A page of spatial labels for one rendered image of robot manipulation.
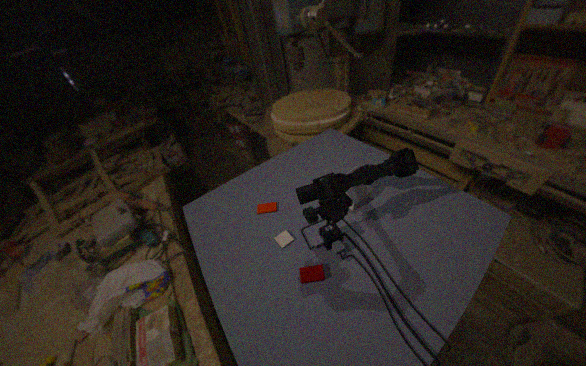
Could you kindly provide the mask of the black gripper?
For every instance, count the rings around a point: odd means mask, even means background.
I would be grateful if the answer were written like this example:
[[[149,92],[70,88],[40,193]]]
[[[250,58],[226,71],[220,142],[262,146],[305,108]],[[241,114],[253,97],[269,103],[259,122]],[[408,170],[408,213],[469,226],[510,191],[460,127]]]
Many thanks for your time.
[[[353,206],[353,201],[352,199],[346,194],[341,194],[341,197],[338,198],[338,200],[335,200],[337,202],[337,204],[346,204],[348,206],[348,208],[350,208],[351,206]],[[303,215],[305,217],[305,219],[307,220],[308,224],[313,224],[315,222],[317,222],[319,220],[319,217],[317,214],[320,215],[320,217],[324,220],[326,219],[327,221],[331,220],[329,219],[329,216],[324,214],[324,206],[326,205],[332,205],[333,202],[328,202],[328,203],[324,203],[324,202],[320,202],[320,207],[317,207],[315,209],[313,209],[313,207],[309,207],[303,210]]]

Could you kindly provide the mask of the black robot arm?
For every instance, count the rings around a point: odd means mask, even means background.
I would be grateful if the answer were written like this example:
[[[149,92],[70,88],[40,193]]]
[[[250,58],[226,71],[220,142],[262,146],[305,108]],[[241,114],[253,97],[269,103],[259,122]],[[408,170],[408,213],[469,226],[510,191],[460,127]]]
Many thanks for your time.
[[[322,177],[313,179],[313,183],[296,188],[296,193],[300,204],[305,204],[314,200],[328,203],[338,200],[341,194],[346,193],[351,187],[364,183],[371,185],[374,180],[384,176],[397,176],[399,178],[416,174],[419,169],[417,159],[413,150],[408,148],[400,149],[391,153],[391,156],[384,163],[374,165],[360,166],[353,173],[341,174],[330,173]],[[323,178],[323,179],[322,179]],[[322,179],[322,180],[320,180]],[[324,206],[324,214],[329,216],[333,223],[337,223],[348,214],[346,204],[337,204]]]

